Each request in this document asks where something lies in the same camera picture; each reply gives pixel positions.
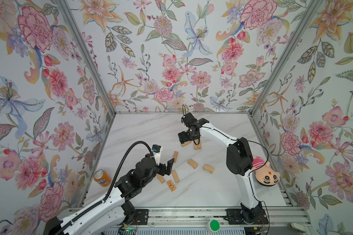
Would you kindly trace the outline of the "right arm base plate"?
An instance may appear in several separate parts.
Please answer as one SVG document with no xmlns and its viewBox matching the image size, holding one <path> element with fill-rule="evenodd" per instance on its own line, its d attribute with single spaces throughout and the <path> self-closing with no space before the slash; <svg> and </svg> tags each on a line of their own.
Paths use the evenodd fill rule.
<svg viewBox="0 0 353 235">
<path fill-rule="evenodd" d="M 229 225 L 268 225 L 269 219 L 265 210 L 261 210 L 254 218 L 245 219 L 242 210 L 239 208 L 226 209 L 224 219 Z"/>
</svg>

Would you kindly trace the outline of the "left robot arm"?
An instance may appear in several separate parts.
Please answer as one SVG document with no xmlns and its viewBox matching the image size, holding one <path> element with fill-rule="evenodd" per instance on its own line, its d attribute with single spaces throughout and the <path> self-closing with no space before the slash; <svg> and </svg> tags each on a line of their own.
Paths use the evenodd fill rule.
<svg viewBox="0 0 353 235">
<path fill-rule="evenodd" d="M 133 148 L 144 145 L 147 154 L 122 177 L 119 176 L 124 162 Z M 167 164 L 160 162 L 162 147 L 149 146 L 144 141 L 133 143 L 119 162 L 107 193 L 88 206 L 63 219 L 54 217 L 47 223 L 45 235 L 97 235 L 112 225 L 130 224 L 136 214 L 131 199 L 142 192 L 157 175 L 172 173 L 174 159 Z"/>
</svg>

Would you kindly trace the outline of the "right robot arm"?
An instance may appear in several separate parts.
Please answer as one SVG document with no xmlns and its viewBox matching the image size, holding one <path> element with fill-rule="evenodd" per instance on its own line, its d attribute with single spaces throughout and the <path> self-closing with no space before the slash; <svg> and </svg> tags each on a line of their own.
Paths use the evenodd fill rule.
<svg viewBox="0 0 353 235">
<path fill-rule="evenodd" d="M 200 141 L 201 137 L 207 138 L 226 153 L 226 166 L 235 175 L 241 194 L 241 219 L 247 224 L 254 224 L 264 211 L 261 201 L 257 198 L 253 185 L 252 162 L 254 160 L 249 141 L 246 138 L 230 136 L 212 125 L 208 120 L 196 119 L 192 113 L 184 114 L 181 123 L 185 127 L 184 132 L 178 133 L 181 144 Z"/>
</svg>

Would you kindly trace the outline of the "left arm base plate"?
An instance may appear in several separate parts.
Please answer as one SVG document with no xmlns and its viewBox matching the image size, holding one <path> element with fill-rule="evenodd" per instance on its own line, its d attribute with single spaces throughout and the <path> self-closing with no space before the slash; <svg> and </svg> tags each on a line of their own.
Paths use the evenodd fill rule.
<svg viewBox="0 0 353 235">
<path fill-rule="evenodd" d="M 127 225 L 148 225 L 149 209 L 135 209 L 127 218 Z"/>
</svg>

